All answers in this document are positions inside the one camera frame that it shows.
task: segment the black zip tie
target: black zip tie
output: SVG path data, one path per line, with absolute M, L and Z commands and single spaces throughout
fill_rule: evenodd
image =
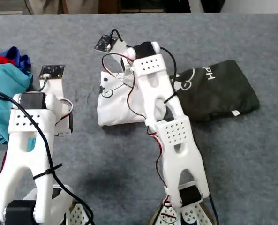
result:
M 165 100 L 164 104 L 166 104 L 171 98 L 173 98 L 176 95 L 177 95 L 177 92 L 176 91 L 173 92 L 173 94 L 167 100 Z
M 42 177 L 44 175 L 55 174 L 55 170 L 59 169 L 61 166 L 63 166 L 62 163 L 54 166 L 53 168 L 47 169 L 45 172 L 40 173 L 40 174 L 34 176 L 33 179 L 35 180 L 35 179 L 37 179 L 39 177 Z

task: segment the robotic arm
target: robotic arm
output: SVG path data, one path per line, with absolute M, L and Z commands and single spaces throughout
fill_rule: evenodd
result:
M 55 82 L 47 80 L 46 93 L 26 92 L 11 99 L 0 92 L 1 100 L 13 103 L 8 150 L 0 173 L 0 224 L 70 225 L 72 217 L 73 224 L 89 224 L 89 217 L 79 204 L 82 200 L 54 172 L 61 166 L 53 166 L 52 162 L 54 136 L 71 133 L 73 108 L 63 104 L 69 100 L 62 98 L 62 91 L 60 97 L 53 94 L 53 85 L 59 85 L 59 80 Z M 32 148 L 28 145 L 30 139 L 35 139 Z M 15 190 L 27 169 L 31 170 L 36 189 L 24 199 L 15 200 Z M 58 185 L 53 185 L 53 178 Z
M 107 46 L 104 39 L 99 41 L 97 47 L 101 42 Z M 133 85 L 141 90 L 145 125 L 156 134 L 162 147 L 164 189 L 172 206 L 172 209 L 169 209 L 164 204 L 152 224 L 202 224 L 202 219 L 198 219 L 199 214 L 200 217 L 207 218 L 204 219 L 207 224 L 214 224 L 199 205 L 210 195 L 203 161 L 193 138 L 189 118 L 184 114 L 171 85 L 163 56 L 160 54 L 161 48 L 157 42 L 144 42 L 129 48 L 126 46 L 126 43 L 120 44 L 119 47 L 114 45 L 109 48 L 112 49 L 109 54 L 120 62 L 124 71 L 124 82 L 130 85 L 134 79 Z M 171 110 L 172 121 L 156 120 L 154 114 L 157 99 L 161 99 Z M 179 185 L 184 170 L 188 170 L 194 180 Z

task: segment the gray fabric surface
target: gray fabric surface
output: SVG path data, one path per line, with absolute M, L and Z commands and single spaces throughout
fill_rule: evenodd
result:
M 66 65 L 74 133 L 55 138 L 54 161 L 64 164 L 58 176 L 92 207 L 96 224 L 145 225 L 164 197 L 155 170 L 158 146 L 144 124 L 97 123 L 102 53 L 93 47 L 112 28 L 129 45 L 158 41 L 180 72 L 238 62 L 261 108 L 192 127 L 221 224 L 278 224 L 278 15 L 0 16 L 0 52 L 15 45 L 29 54 L 36 85 L 42 65 Z M 5 149 L 0 146 L 0 162 Z M 33 186 L 28 173 L 17 196 Z

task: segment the black cloth bag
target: black cloth bag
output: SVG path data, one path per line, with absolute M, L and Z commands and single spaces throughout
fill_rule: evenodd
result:
M 234 60 L 186 70 L 174 87 L 191 121 L 238 116 L 258 109 L 259 100 Z

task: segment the blue cloth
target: blue cloth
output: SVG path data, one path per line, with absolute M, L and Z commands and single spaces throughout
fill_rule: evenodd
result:
M 11 47 L 7 51 L 0 53 L 0 56 L 13 60 L 16 67 L 18 67 L 24 74 L 29 75 L 31 67 L 30 58 L 28 55 L 20 55 L 19 49 L 17 47 Z
M 0 64 L 0 91 L 13 97 L 17 93 L 25 92 L 32 78 L 31 73 L 25 75 L 11 63 Z M 8 141 L 8 123 L 12 104 L 0 100 L 0 144 Z

